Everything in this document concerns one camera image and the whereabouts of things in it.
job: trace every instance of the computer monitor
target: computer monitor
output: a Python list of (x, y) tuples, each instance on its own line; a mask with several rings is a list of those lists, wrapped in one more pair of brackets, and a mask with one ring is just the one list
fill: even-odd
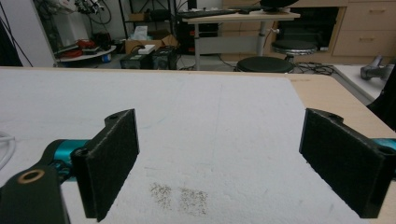
[(188, 9), (198, 8), (197, 0), (187, 0), (187, 8)]
[(288, 7), (291, 4), (296, 3), (298, 0), (261, 0), (260, 5), (262, 8), (278, 10), (280, 7)]

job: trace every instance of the black chair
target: black chair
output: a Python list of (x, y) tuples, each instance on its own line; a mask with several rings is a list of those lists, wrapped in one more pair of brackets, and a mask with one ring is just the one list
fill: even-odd
[(249, 57), (236, 64), (237, 72), (289, 73), (293, 68), (294, 65), (288, 61), (263, 56)]
[(379, 96), (367, 107), (396, 131), (396, 66)]
[[(264, 10), (277, 11), (281, 7), (287, 7), (298, 0), (261, 0), (260, 4)], [(238, 72), (255, 73), (289, 73), (293, 71), (294, 55), (306, 55), (314, 53), (317, 47), (304, 41), (279, 40), (273, 43), (275, 52), (286, 54), (286, 59), (281, 60), (273, 57), (250, 57), (239, 61), (235, 70)]]
[(285, 60), (294, 63), (294, 56), (313, 54), (318, 47), (302, 40), (277, 40), (271, 45), (277, 53), (286, 54)]

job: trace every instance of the black cable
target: black cable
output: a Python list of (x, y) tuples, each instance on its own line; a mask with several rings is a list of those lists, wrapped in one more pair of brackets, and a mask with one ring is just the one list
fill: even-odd
[(6, 30), (8, 31), (9, 35), (11, 36), (12, 41), (16, 44), (16, 46), (18, 47), (18, 49), (21, 51), (23, 57), (26, 59), (26, 61), (30, 64), (30, 66), (33, 67), (32, 63), (30, 62), (29, 58), (26, 56), (26, 54), (24, 53), (23, 49), (21, 48), (21, 46), (18, 44), (18, 41), (14, 38), (14, 35), (12, 35), (11, 32), (11, 28), (6, 26), (6, 23), (3, 21), (3, 19), (0, 17), (0, 21), (3, 23), (3, 26), (6, 28)]
[(111, 15), (110, 8), (109, 8), (108, 5), (106, 4), (106, 2), (105, 2), (105, 1), (102, 1), (102, 2), (103, 2), (103, 4), (105, 5), (105, 7), (107, 8), (107, 11), (108, 11), (108, 20), (107, 20), (107, 21), (105, 21), (105, 22), (102, 21), (102, 14), (101, 14), (101, 11), (99, 11), (99, 21), (96, 21), (96, 20), (93, 19), (90, 15), (87, 15), (87, 16), (90, 18), (90, 20), (92, 20), (93, 22), (95, 22), (95, 23), (97, 23), (97, 24), (106, 25), (106, 24), (109, 24), (109, 23), (111, 22), (111, 20), (112, 20), (112, 15)]
[(179, 11), (184, 5), (186, 5), (188, 3), (188, 1), (185, 1), (183, 4), (181, 4), (178, 8), (177, 11)]
[(219, 57), (219, 59), (221, 60), (222, 63), (227, 64), (228, 66), (230, 66), (230, 67), (233, 68), (233, 69), (236, 68), (236, 66), (233, 66), (232, 64), (229, 64), (229, 63), (224, 62), (224, 61), (221, 59), (221, 55), (220, 55), (220, 54), (218, 54), (218, 57)]
[[(12, 32), (11, 32), (11, 26), (9, 25), (9, 22), (8, 22), (8, 18), (7, 18), (7, 16), (6, 16), (6, 12), (4, 11), (4, 8), (3, 8), (3, 4), (0, 2), (0, 7), (1, 7), (1, 10), (3, 11), (3, 15), (4, 15), (4, 18), (6, 19), (6, 22), (7, 22), (7, 26), (5, 26), (6, 27), (6, 29), (7, 29), (7, 27), (8, 27), (8, 29), (9, 29), (9, 35), (11, 35), (11, 36), (13, 36), (13, 34), (12, 34)], [(15, 47), (15, 41), (14, 41), (14, 38), (12, 38), (12, 45), (14, 46), (14, 49), (17, 49), (16, 47)]]
[(296, 68), (299, 68), (303, 74), (317, 74), (331, 76), (337, 74), (337, 71), (331, 65), (324, 65), (322, 63), (297, 63)]

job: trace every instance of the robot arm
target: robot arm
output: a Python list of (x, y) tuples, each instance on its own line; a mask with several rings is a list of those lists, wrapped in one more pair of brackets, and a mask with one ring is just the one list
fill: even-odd
[(396, 59), (381, 67), (382, 56), (378, 55), (375, 57), (372, 63), (361, 68), (361, 78), (364, 80), (370, 80), (372, 77), (380, 77), (383, 80), (388, 80), (393, 67), (396, 64)]
[(0, 188), (0, 223), (70, 223), (60, 185), (72, 177), (86, 217), (104, 219), (139, 153), (134, 110), (105, 124), (92, 140), (53, 141), (38, 163), (11, 177)]

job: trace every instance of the round stool seat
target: round stool seat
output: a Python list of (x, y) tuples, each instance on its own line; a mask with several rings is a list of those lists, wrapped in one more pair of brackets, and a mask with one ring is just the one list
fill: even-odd
[(282, 54), (306, 55), (315, 53), (317, 46), (301, 40), (277, 40), (272, 43), (272, 49)]
[(288, 73), (293, 67), (288, 61), (262, 56), (246, 58), (236, 64), (238, 71), (254, 73)]

